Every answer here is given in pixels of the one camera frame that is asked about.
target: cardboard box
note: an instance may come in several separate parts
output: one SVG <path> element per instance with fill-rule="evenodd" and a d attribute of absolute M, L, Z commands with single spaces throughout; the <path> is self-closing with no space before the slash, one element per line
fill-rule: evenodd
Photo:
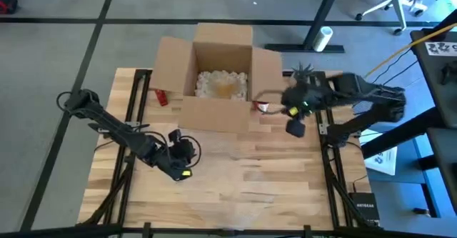
<path fill-rule="evenodd" d="M 264 90 L 283 89 L 281 55 L 252 46 L 252 27 L 199 24 L 193 42 L 163 37 L 150 87 L 183 94 L 179 127 L 218 132 L 248 131 L 251 101 Z M 248 74 L 248 100 L 194 96 L 201 71 L 226 70 Z M 259 101 L 279 103 L 280 94 Z"/>

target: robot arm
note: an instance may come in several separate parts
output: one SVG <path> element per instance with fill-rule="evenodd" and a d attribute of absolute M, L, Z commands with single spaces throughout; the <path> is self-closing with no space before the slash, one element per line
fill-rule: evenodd
<path fill-rule="evenodd" d="M 313 111 L 360 101 L 370 101 L 373 105 L 344 124 L 328 126 L 329 144 L 342 147 L 354 132 L 363 131 L 376 122 L 397 122 L 403 117 L 406 99 L 402 88 L 371 84 L 352 73 L 342 73 L 321 80 L 322 84 L 314 84 L 311 79 L 315 78 L 315 72 L 309 68 L 296 70 L 293 77 L 296 84 L 283 92 L 281 103 L 285 106 L 283 113 L 291 117 L 286 131 L 294 136 L 304 135 L 305 126 L 301 120 Z"/>
<path fill-rule="evenodd" d="M 195 149 L 188 139 L 181 139 L 178 129 L 169 134 L 174 145 L 168 147 L 166 140 L 161 141 L 152 135 L 135 132 L 128 124 L 110 115 L 100 105 L 98 95 L 88 89 L 72 94 L 64 103 L 64 110 L 80 119 L 94 120 L 98 127 L 108 131 L 113 141 L 128 147 L 142 162 L 150 167 L 157 166 L 173 180 L 181 181 L 191 177 L 192 171 L 188 165 L 196 155 Z"/>

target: butcher block tabletop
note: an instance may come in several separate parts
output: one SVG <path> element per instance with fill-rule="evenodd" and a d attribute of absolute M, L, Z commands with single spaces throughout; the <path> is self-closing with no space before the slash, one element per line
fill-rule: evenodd
<path fill-rule="evenodd" d="M 118 119 L 125 119 L 134 73 L 135 69 L 116 71 L 106 110 Z M 167 136 L 178 127 L 182 96 L 167 94 L 167 98 L 169 104 L 160 106 L 155 93 L 149 90 L 142 122 L 151 126 L 143 131 Z M 139 99 L 136 101 L 135 113 Z M 353 118 L 353 112 L 350 106 L 334 108 L 333 117 L 336 123 L 342 123 Z M 150 222 L 155 228 L 292 230 L 311 225 L 313 230 L 333 229 L 316 118 L 312 115 L 305 119 L 304 138 L 286 133 L 287 120 L 284 115 L 252 111 L 249 132 L 245 134 L 182 129 L 182 134 L 195 137 L 203 150 L 193 176 L 175 182 L 137 159 L 124 226 L 143 227 L 144 222 Z M 108 141 L 100 136 L 98 145 Z M 349 141 L 358 144 L 355 138 Z M 95 152 L 79 222 L 88 219 L 109 193 L 118 148 L 111 143 Z M 366 176 L 363 157 L 357 146 L 348 144 L 341 148 L 341 158 L 346 186 L 351 191 L 352 182 Z M 371 191 L 367 178 L 357 181 L 356 188 L 358 192 Z M 120 196 L 113 221 L 117 219 L 119 201 Z M 337 193 L 336 201 L 344 225 Z"/>

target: yellow label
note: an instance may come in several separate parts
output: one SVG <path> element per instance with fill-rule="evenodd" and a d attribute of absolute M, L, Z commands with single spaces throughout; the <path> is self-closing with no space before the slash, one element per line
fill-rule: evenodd
<path fill-rule="evenodd" d="M 291 114 L 291 116 L 295 116 L 298 113 L 298 109 L 296 107 L 293 107 L 289 109 L 288 112 Z"/>

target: yellow cable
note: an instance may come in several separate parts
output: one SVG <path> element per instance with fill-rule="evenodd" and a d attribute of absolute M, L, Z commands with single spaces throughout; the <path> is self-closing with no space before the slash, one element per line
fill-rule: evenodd
<path fill-rule="evenodd" d="M 449 29 L 452 29 L 452 28 L 454 28 L 454 27 L 456 27 L 456 26 L 457 26 L 457 24 L 452 24 L 452 25 L 450 25 L 450 26 L 446 26 L 446 27 L 444 27 L 444 28 L 442 28 L 442 29 L 439 29 L 438 31 L 435 31 L 435 32 L 432 33 L 432 34 L 429 34 L 429 35 L 427 35 L 427 36 L 425 36 L 425 37 L 423 37 L 423 38 L 420 38 L 419 40 L 417 40 L 417 41 L 415 41 L 415 42 L 412 42 L 412 43 L 410 43 L 410 44 L 404 46 L 403 48 L 401 48 L 401 49 L 399 49 L 397 52 L 395 52 L 392 56 L 390 56 L 388 59 L 382 61 L 377 67 L 375 67 L 375 68 L 373 68 L 372 70 L 370 70 L 370 72 L 367 73 L 367 74 L 365 75 L 365 78 L 368 77 L 368 76 L 369 76 L 370 74 L 372 74 L 373 72 L 375 72 L 376 70 L 378 70 L 378 69 L 379 69 L 381 66 L 383 66 L 385 63 L 389 62 L 389 61 L 390 61 L 391 59 L 393 59 L 396 55 L 400 54 L 402 51 L 405 51 L 406 49 L 409 49 L 409 48 L 411 48 L 411 47 L 414 46 L 414 45 L 420 44 L 421 42 L 426 41 L 426 40 L 428 40 L 428 39 L 430 39 L 430 38 L 432 38 L 432 37 L 435 37 L 435 36 L 441 34 L 442 32 L 448 31 Z"/>

